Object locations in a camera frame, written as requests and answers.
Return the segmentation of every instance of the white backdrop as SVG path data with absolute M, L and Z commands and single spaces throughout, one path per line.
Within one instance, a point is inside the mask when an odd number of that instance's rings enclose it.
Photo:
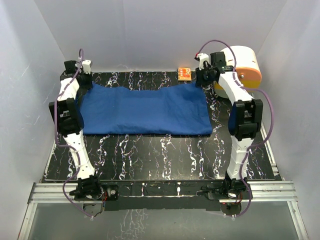
M 320 228 L 320 2 L 289 0 L 257 59 L 274 106 L 270 144 L 280 174 L 293 180 L 310 239 Z M 264 122 L 270 125 L 265 108 Z
M 17 239 L 53 145 L 64 57 L 33 0 L 0 0 L 0 239 Z
M 98 72 L 195 68 L 196 52 L 214 38 L 258 52 L 286 0 L 35 2 L 65 58 L 82 47 Z

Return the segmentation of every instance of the orange object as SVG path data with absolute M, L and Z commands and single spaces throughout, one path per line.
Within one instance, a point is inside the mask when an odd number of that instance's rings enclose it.
M 187 67 L 178 68 L 178 81 L 191 81 L 191 69 Z

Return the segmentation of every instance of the blue towel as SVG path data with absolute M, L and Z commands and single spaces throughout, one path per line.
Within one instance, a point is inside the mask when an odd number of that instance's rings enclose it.
M 93 84 L 80 112 L 84 134 L 212 133 L 206 96 L 194 83 L 133 91 Z

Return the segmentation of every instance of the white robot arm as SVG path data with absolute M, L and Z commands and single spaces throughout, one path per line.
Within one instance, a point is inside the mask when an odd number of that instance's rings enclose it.
M 100 182 L 95 175 L 95 169 L 88 157 L 83 135 L 84 121 L 77 104 L 78 90 L 92 88 L 91 61 L 82 61 L 82 65 L 79 66 L 81 72 L 72 82 L 71 80 L 78 69 L 77 62 L 73 60 L 66 61 L 64 65 L 65 71 L 60 76 L 61 88 L 57 99 L 57 130 L 63 136 L 67 145 L 72 147 L 70 152 L 78 170 L 76 176 L 78 186 L 76 190 L 70 192 L 70 195 L 79 198 L 92 198 L 93 196 L 101 195 L 102 190 Z M 54 120 L 54 102 L 49 103 L 49 109 Z
M 196 86 L 205 87 L 217 82 L 231 101 L 228 130 L 231 135 L 232 150 L 223 188 L 225 193 L 239 193 L 246 190 L 242 182 L 242 179 L 247 182 L 248 158 L 245 159 L 245 156 L 248 147 L 260 131 L 263 103 L 260 99 L 254 99 L 243 88 L 237 74 L 233 72 L 234 67 L 227 65 L 222 51 L 212 53 L 210 56 L 211 60 L 205 53 L 196 56 L 199 61 L 199 68 L 195 70 Z

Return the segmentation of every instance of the black marble table surface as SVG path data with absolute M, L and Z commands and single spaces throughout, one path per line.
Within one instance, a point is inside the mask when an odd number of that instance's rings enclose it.
M 179 82 L 177 72 L 94 73 L 93 81 L 107 88 L 158 90 Z M 86 135 L 89 159 L 100 180 L 220 180 L 230 162 L 232 141 L 228 132 L 231 103 L 215 96 L 211 86 L 203 89 L 212 125 L 206 136 Z M 259 133 L 254 143 L 262 141 Z M 64 181 L 75 172 L 68 149 L 54 148 L 42 181 Z M 274 180 L 263 147 L 249 154 L 248 178 Z

